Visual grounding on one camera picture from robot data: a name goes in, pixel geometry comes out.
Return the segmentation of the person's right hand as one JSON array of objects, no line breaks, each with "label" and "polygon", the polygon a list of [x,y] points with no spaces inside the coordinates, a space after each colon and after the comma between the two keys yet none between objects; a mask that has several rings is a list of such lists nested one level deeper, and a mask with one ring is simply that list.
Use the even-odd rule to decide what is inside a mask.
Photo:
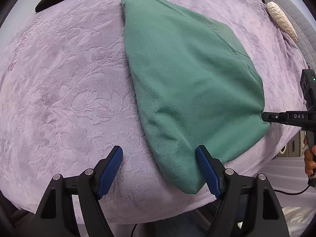
[{"label": "person's right hand", "polygon": [[313,171],[315,170],[315,146],[312,147],[312,149],[308,148],[308,139],[305,136],[304,137],[304,163],[305,163],[305,173],[309,177],[313,174]]}]

